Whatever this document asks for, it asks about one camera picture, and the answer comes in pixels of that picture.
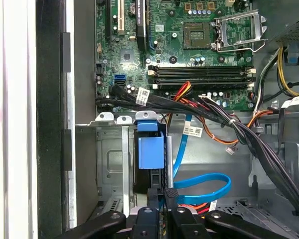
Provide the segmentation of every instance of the sticker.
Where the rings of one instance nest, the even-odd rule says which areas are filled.
[[[164,25],[162,25],[162,24],[156,24],[155,25],[155,31],[156,32],[164,32]]]
[[[296,106],[296,105],[299,105],[299,96],[294,97],[294,98],[291,100],[289,106]]]
[[[235,153],[235,151],[233,151],[231,148],[227,148],[226,152],[229,153],[230,155],[233,155]]]
[[[290,102],[291,102],[291,101],[285,101],[285,102],[283,103],[283,106],[281,106],[281,109],[283,109],[283,108],[288,108],[289,105],[290,105]]]
[[[189,135],[189,136],[195,136],[201,138],[201,134],[203,133],[202,128],[193,127],[189,125],[185,125],[183,134]]]
[[[216,209],[216,206],[217,206],[217,200],[212,201],[209,206],[209,212],[214,211]]]
[[[146,106],[149,96],[150,96],[149,90],[139,87],[138,96],[136,97],[136,104],[141,106]]]

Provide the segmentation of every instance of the red wire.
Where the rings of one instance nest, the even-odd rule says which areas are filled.
[[[208,211],[209,211],[209,208],[205,208],[205,209],[201,210],[200,212],[198,212],[198,214],[207,213]]]

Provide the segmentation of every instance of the blue plastic clip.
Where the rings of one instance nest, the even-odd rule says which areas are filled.
[[[157,132],[156,120],[138,121],[139,132]],[[139,169],[164,168],[164,135],[158,137],[139,137]]]

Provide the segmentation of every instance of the yellow wire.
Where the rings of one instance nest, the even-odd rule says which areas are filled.
[[[284,48],[281,47],[279,54],[278,54],[278,72],[279,72],[279,76],[280,76],[280,81],[283,84],[283,86],[291,93],[291,95],[299,96],[299,93],[290,89],[286,83],[285,76],[284,76],[284,70],[283,70],[283,57],[284,57]]]

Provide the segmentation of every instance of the pcie slot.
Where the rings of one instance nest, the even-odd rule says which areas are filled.
[[[124,0],[118,0],[118,33],[124,34]]]
[[[112,0],[105,0],[105,12],[106,12],[106,22],[105,22],[105,34],[106,39],[110,43],[112,41]]]

